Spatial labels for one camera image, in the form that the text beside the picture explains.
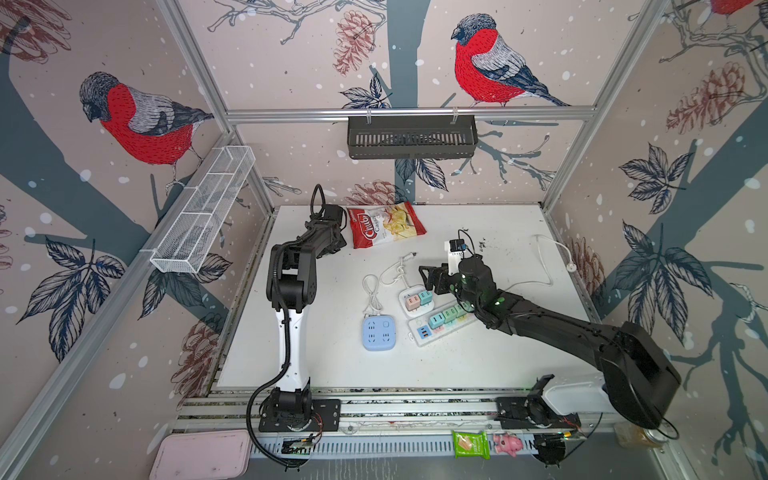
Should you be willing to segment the teal charger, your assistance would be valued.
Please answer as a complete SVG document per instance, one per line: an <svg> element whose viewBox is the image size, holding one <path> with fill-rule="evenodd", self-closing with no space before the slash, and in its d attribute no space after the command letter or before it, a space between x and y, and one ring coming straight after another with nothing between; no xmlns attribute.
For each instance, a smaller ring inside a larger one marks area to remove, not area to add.
<svg viewBox="0 0 768 480"><path fill-rule="evenodd" d="M428 290L421 291L419 294L419 300L421 306L426 306L433 301L433 293Z"/></svg>

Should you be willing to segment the green charger plug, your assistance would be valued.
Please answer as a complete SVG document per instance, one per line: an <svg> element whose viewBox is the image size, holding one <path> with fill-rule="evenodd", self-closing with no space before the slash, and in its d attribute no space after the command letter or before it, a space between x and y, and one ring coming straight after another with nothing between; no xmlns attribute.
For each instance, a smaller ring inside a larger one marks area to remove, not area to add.
<svg viewBox="0 0 768 480"><path fill-rule="evenodd" d="M443 310L441 314L445 324L453 322L459 316L459 312L455 306Z"/></svg>

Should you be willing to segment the pink charger plug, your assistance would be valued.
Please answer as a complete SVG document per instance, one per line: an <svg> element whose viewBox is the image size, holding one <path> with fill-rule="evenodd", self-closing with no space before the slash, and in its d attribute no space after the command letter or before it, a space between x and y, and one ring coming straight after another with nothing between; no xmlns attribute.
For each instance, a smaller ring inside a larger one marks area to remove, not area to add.
<svg viewBox="0 0 768 480"><path fill-rule="evenodd" d="M418 295L409 296L405 300L405 306L407 311L414 311L417 308L419 308L421 306L419 296Z"/></svg>

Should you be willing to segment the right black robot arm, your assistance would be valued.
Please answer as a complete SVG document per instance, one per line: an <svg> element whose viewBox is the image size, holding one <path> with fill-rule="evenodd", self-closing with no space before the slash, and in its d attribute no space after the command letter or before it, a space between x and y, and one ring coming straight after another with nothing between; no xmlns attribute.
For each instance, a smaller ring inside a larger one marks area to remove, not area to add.
<svg viewBox="0 0 768 480"><path fill-rule="evenodd" d="M460 260L454 273L447 263L418 271L428 290L453 295L486 328L545 343L593 366L603 374L611 406L629 422L658 429L666 420L681 377L642 327L577 320L499 289L480 255Z"/></svg>

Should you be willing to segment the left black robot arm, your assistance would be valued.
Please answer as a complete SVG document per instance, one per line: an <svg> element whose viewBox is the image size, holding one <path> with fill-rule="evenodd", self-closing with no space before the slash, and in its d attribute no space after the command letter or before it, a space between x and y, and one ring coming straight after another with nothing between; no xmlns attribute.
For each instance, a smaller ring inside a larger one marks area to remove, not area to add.
<svg viewBox="0 0 768 480"><path fill-rule="evenodd" d="M348 215L343 207L326 201L321 184L313 189L309 209L305 232L294 240L275 244L270 251L266 295L282 333L282 362L278 373L251 394L245 410L246 431L254 447L286 471L299 470L307 461L283 458L265 448L256 435L253 418L300 422L302 426L315 419L304 358L304 317L317 294L317 260L347 245L343 230L348 225Z"/></svg>

